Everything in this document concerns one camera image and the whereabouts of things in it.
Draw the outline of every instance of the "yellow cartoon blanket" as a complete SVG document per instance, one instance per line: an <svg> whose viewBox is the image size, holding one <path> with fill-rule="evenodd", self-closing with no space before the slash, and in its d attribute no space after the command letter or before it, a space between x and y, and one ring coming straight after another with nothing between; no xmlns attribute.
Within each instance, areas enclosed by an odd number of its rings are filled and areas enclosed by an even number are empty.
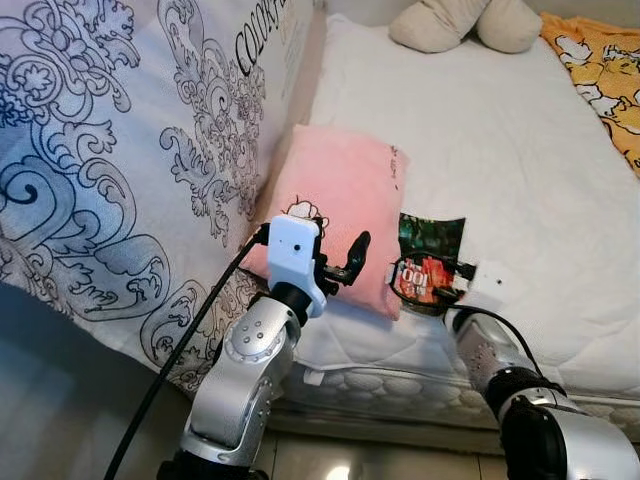
<svg viewBox="0 0 640 480"><path fill-rule="evenodd" d="M640 177L640 29L543 13L542 37Z"/></svg>

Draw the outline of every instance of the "floor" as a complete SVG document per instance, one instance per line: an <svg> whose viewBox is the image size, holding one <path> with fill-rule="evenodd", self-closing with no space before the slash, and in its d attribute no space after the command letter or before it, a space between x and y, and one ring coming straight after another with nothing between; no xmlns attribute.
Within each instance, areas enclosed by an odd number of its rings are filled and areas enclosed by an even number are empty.
<svg viewBox="0 0 640 480"><path fill-rule="evenodd" d="M254 465L271 480L506 480L504 459L268 432Z"/></svg>

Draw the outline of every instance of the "beige stuffed toy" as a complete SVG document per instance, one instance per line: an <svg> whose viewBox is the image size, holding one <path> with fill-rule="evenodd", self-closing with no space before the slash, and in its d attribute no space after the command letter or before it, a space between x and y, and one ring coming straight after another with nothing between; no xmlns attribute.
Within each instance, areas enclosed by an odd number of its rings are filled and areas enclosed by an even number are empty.
<svg viewBox="0 0 640 480"><path fill-rule="evenodd" d="M519 53L533 45L542 20L523 0L421 0L393 21L389 35L421 52L444 52L474 25L488 47Z"/></svg>

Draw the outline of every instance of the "white mattress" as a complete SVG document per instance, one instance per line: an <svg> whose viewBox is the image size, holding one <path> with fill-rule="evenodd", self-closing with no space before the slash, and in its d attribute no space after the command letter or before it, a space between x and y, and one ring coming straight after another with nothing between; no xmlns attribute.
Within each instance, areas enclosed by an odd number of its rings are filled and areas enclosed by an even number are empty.
<svg viewBox="0 0 640 480"><path fill-rule="evenodd" d="M555 54L538 39L520 55L473 40L424 55L385 28L328 22L311 123L403 149L412 161L403 211L466 217L461 259L511 270L514 295L500 313L545 373L583 403L625 409L640 438L640 188ZM303 333L307 385L292 382L290 397L322 403L314 391L363 368L460 387L458 401L468 388L436 319L403 312L391 323L332 300ZM344 392L367 391L341 378Z"/></svg>

